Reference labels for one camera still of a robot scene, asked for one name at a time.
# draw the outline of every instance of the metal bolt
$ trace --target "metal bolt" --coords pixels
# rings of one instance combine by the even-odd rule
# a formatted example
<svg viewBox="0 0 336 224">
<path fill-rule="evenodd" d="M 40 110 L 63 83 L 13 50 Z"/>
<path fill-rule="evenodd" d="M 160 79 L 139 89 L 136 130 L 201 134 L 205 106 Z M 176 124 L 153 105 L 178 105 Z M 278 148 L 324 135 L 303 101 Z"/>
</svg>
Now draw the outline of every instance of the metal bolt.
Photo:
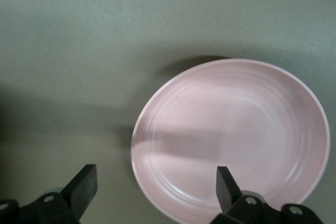
<svg viewBox="0 0 336 224">
<path fill-rule="evenodd" d="M 253 197 L 247 197 L 245 198 L 245 201 L 250 205 L 255 205 L 257 203 L 256 199 Z"/>
<path fill-rule="evenodd" d="M 48 201 L 52 201 L 54 199 L 53 195 L 49 195 L 47 197 L 44 198 L 44 202 L 48 202 Z"/>
<path fill-rule="evenodd" d="M 294 215 L 303 215 L 303 212 L 300 208 L 296 206 L 291 206 L 289 207 L 289 210 L 294 214 Z"/>
<path fill-rule="evenodd" d="M 0 211 L 6 209 L 9 206 L 7 203 L 3 203 L 0 205 Z"/>
</svg>

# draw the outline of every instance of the plate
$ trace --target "plate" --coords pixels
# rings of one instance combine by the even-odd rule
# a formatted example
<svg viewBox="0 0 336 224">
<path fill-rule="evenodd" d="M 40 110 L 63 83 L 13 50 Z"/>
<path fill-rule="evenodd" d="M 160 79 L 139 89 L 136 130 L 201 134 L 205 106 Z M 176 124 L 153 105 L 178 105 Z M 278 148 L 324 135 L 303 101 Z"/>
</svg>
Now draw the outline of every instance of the plate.
<svg viewBox="0 0 336 224">
<path fill-rule="evenodd" d="M 276 209 L 302 203 L 326 167 L 328 121 L 312 91 L 268 63 L 224 59 L 177 75 L 135 125 L 131 158 L 149 201 L 180 223 L 221 212 L 217 166 Z"/>
</svg>

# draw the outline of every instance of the gray-green surface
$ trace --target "gray-green surface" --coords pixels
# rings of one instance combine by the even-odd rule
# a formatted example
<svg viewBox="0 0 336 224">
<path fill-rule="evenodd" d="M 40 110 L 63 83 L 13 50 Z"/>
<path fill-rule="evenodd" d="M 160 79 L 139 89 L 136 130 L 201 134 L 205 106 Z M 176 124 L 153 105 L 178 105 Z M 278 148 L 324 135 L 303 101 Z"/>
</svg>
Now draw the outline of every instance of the gray-green surface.
<svg viewBox="0 0 336 224">
<path fill-rule="evenodd" d="M 135 121 L 157 88 L 214 59 L 273 63 L 305 82 L 331 129 L 305 202 L 334 223 L 336 0 L 0 0 L 0 198 L 26 204 L 96 163 L 90 223 L 174 223 L 130 165 Z"/>
</svg>

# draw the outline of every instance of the pink plate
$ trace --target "pink plate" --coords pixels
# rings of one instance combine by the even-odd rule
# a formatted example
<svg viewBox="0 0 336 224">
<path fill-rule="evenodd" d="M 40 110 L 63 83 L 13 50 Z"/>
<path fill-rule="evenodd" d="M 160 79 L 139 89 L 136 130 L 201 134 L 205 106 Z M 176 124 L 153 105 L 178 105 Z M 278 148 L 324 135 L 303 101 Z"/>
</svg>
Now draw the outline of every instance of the pink plate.
<svg viewBox="0 0 336 224">
<path fill-rule="evenodd" d="M 142 110 L 132 166 L 147 198 L 180 223 L 220 212 L 217 166 L 280 209 L 302 203 L 326 167 L 328 121 L 309 88 L 273 65 L 225 59 L 188 69 Z"/>
</svg>

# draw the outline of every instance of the round dish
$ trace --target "round dish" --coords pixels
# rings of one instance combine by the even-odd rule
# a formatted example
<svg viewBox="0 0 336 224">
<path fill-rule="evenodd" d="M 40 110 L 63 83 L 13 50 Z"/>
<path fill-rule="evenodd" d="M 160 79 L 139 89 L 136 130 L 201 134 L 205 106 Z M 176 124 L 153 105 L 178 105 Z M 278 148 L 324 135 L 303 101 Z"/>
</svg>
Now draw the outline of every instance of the round dish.
<svg viewBox="0 0 336 224">
<path fill-rule="evenodd" d="M 177 75 L 134 128 L 132 167 L 151 203 L 180 223 L 221 212 L 217 166 L 280 209 L 302 203 L 326 167 L 328 121 L 312 91 L 268 63 L 224 59 Z"/>
</svg>

